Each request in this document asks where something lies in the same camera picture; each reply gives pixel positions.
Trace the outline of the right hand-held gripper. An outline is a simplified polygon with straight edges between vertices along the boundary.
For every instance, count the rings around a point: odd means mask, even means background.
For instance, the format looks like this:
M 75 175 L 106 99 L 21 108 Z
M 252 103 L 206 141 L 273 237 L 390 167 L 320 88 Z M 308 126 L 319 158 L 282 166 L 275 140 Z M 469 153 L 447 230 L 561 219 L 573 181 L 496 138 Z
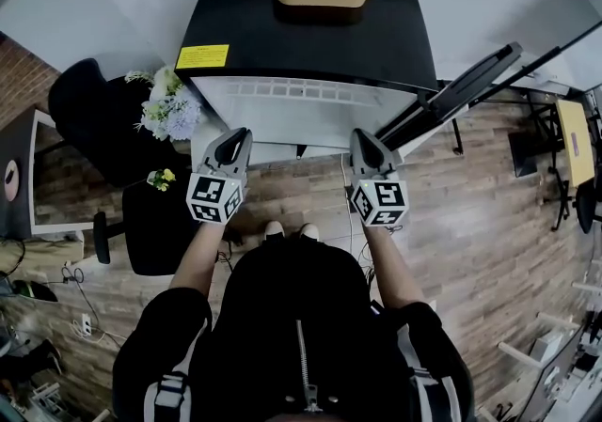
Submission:
M 355 128 L 350 141 L 347 199 L 365 227 L 396 227 L 409 210 L 407 184 L 395 154 L 373 134 Z

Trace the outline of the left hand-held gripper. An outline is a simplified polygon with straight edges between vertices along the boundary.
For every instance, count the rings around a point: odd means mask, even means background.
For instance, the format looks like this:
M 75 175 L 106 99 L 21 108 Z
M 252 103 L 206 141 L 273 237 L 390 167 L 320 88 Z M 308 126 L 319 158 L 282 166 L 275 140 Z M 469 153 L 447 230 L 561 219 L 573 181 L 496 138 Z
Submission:
M 195 220 L 225 226 L 238 211 L 246 197 L 252 145 L 248 128 L 230 130 L 209 144 L 203 162 L 190 176 L 186 194 Z

